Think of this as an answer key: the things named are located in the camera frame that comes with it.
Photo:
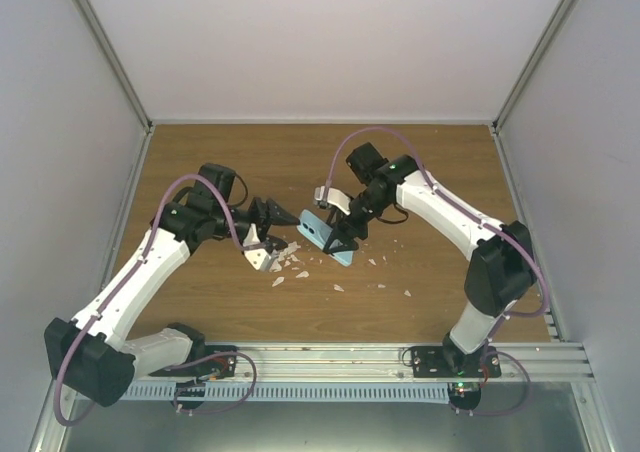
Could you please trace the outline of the light blue phone case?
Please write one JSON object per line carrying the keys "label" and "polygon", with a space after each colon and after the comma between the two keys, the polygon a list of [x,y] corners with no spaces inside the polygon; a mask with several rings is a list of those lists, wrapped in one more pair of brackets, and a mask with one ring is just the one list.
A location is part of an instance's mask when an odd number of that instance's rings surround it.
{"label": "light blue phone case", "polygon": [[[323,250],[332,232],[332,228],[328,224],[307,209],[304,209],[300,213],[297,230],[303,237],[320,250]],[[342,266],[349,267],[352,264],[354,251],[331,252],[327,253],[327,255]]]}

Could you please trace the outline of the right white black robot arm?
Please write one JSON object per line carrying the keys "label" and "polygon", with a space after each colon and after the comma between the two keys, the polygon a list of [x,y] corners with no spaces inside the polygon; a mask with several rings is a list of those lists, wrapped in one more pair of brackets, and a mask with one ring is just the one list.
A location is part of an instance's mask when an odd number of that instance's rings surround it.
{"label": "right white black robot arm", "polygon": [[347,163],[364,189],[349,196],[329,183],[314,191],[314,201],[330,214],[321,234],[327,255],[352,252],[368,236],[368,225],[389,207],[414,214],[440,232],[465,257],[467,303],[445,335],[443,365],[464,377],[513,306],[543,283],[530,232],[519,221],[505,224],[481,213],[451,193],[410,155],[384,158],[371,144],[354,149]]}

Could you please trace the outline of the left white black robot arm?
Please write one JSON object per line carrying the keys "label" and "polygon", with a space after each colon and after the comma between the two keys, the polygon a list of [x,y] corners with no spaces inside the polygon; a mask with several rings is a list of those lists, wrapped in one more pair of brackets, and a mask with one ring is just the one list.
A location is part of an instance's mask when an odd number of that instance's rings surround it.
{"label": "left white black robot arm", "polygon": [[175,373],[193,379],[230,374],[220,359],[206,356],[205,337],[172,323],[132,340],[129,333],[151,299],[206,241],[230,239],[256,271],[271,268],[285,241],[273,226],[299,220],[272,199],[252,199],[248,207],[229,198],[237,174],[205,164],[177,179],[165,192],[149,229],[109,284],[68,321],[56,318],[44,332],[56,387],[69,387],[96,404],[117,402],[131,383],[148,375]]}

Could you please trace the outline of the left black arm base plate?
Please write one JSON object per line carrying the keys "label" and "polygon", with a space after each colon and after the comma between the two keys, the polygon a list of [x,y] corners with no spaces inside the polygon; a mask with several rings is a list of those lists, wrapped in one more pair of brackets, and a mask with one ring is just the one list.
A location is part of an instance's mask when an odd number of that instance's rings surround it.
{"label": "left black arm base plate", "polygon": [[182,364],[161,368],[151,372],[150,376],[187,377],[196,381],[233,377],[237,352],[234,345],[202,343],[192,348]]}

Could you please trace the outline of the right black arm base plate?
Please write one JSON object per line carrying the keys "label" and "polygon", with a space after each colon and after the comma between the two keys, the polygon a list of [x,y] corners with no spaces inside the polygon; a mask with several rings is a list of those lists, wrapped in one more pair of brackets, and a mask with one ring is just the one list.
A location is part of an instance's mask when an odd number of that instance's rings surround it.
{"label": "right black arm base plate", "polygon": [[459,352],[453,346],[413,345],[400,353],[401,363],[412,369],[414,378],[481,379],[499,378],[502,375],[500,360],[493,362],[480,347],[472,354]]}

